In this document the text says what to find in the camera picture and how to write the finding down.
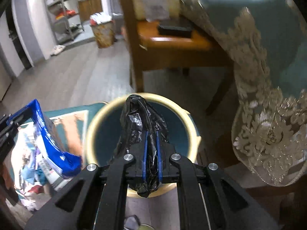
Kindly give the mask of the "wooden kitchen cabinet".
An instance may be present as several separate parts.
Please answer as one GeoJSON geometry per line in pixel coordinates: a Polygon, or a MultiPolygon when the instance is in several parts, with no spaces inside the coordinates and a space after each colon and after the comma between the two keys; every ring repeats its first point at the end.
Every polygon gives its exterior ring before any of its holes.
{"type": "Polygon", "coordinates": [[[78,0],[78,13],[82,22],[99,12],[103,12],[101,0],[78,0]]]}

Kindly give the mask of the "blue snack packet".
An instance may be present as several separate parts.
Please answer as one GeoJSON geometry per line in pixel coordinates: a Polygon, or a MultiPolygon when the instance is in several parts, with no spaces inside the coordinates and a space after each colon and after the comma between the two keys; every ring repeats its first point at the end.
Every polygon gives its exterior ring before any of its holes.
{"type": "Polygon", "coordinates": [[[80,173],[82,160],[62,150],[62,142],[58,138],[54,123],[44,115],[39,102],[34,99],[29,103],[32,111],[31,119],[34,124],[35,144],[43,157],[62,178],[70,178],[80,173]]]}

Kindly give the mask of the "yellow patterned trash bin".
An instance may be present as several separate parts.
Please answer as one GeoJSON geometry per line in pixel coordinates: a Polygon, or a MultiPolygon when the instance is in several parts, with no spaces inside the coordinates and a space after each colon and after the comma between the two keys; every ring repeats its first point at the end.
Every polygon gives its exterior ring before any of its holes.
{"type": "Polygon", "coordinates": [[[100,12],[92,14],[89,18],[90,25],[99,48],[107,48],[115,41],[114,23],[111,15],[100,12]]]}

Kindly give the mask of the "white slippers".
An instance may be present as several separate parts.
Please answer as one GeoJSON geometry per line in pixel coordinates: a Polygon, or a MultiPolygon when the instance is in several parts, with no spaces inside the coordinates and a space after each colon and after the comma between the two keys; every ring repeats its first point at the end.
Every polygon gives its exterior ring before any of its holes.
{"type": "Polygon", "coordinates": [[[52,52],[51,52],[51,56],[57,56],[57,55],[59,55],[60,53],[62,53],[64,50],[65,50],[65,48],[66,48],[66,46],[64,46],[64,45],[56,45],[54,48],[53,48],[53,50],[52,50],[52,52]]]}

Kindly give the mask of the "teal lace-edged tablecloth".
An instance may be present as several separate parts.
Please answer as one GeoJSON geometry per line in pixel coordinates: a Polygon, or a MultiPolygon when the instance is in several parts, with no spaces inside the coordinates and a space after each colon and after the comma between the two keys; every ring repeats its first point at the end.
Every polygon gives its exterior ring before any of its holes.
{"type": "Polygon", "coordinates": [[[233,151],[271,186],[306,173],[306,21],[293,0],[181,0],[234,63],[233,151]]]}

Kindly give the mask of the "teal orange patterned cushion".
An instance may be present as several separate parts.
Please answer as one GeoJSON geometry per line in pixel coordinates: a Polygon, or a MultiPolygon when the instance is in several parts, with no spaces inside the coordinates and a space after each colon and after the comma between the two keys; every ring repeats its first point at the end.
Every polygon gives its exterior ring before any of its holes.
{"type": "MultiPolygon", "coordinates": [[[[76,106],[45,112],[46,124],[51,127],[52,137],[61,153],[67,152],[86,164],[85,142],[89,124],[106,103],[76,106]]],[[[41,153],[34,123],[27,120],[18,128],[16,145],[9,156],[10,175],[18,194],[18,204],[35,212],[58,192],[72,177],[65,177],[50,164],[41,153]]]]}

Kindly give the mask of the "wooden dining chair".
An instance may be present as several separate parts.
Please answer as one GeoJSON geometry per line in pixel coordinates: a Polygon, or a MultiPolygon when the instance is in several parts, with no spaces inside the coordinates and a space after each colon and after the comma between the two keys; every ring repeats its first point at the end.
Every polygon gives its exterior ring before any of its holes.
{"type": "Polygon", "coordinates": [[[190,39],[164,36],[158,33],[158,22],[138,21],[133,0],[119,0],[124,17],[125,38],[128,43],[130,84],[136,92],[144,92],[145,71],[191,67],[227,67],[206,114],[211,115],[226,95],[233,78],[233,62],[221,46],[207,33],[192,31],[190,39]]]}

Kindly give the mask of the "teal bin with yellow rim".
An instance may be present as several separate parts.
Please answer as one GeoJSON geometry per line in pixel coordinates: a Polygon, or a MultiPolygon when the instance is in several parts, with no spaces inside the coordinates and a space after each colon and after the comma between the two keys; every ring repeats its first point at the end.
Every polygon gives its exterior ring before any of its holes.
{"type": "MultiPolygon", "coordinates": [[[[200,133],[191,114],[172,100],[158,94],[141,93],[143,97],[160,115],[163,116],[168,129],[168,141],[174,151],[195,163],[198,147],[201,142],[200,133]]],[[[88,163],[99,167],[111,165],[115,159],[125,154],[135,157],[135,166],[127,168],[138,182],[143,181],[142,165],[145,141],[126,147],[120,147],[120,136],[123,127],[120,123],[127,95],[114,99],[103,106],[94,116],[86,136],[85,157],[88,163]]]]}

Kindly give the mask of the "black plastic bag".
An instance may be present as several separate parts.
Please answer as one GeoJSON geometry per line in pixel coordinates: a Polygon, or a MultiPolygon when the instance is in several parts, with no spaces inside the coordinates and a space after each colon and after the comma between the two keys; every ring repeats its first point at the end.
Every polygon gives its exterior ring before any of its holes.
{"type": "Polygon", "coordinates": [[[158,157],[156,132],[159,131],[161,154],[162,142],[169,142],[169,131],[164,117],[143,97],[137,94],[127,97],[121,112],[121,135],[113,151],[110,163],[126,154],[132,154],[140,171],[140,178],[129,183],[129,187],[141,197],[155,192],[161,182],[158,179],[158,157]],[[142,179],[142,161],[145,133],[148,131],[146,181],[142,179]]]}

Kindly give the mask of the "black box on chair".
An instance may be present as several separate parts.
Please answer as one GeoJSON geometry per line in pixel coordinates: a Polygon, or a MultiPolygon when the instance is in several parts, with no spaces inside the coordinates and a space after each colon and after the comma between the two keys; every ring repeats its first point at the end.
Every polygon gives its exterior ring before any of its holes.
{"type": "Polygon", "coordinates": [[[160,21],[157,25],[159,35],[191,38],[192,25],[184,19],[170,19],[160,21]]]}

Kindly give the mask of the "grey metal shelf rack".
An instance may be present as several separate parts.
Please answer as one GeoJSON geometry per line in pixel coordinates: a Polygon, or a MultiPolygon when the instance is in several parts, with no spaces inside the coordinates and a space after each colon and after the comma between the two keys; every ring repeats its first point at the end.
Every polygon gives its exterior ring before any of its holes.
{"type": "Polygon", "coordinates": [[[44,0],[44,4],[56,44],[73,41],[84,31],[78,0],[44,0]]]}

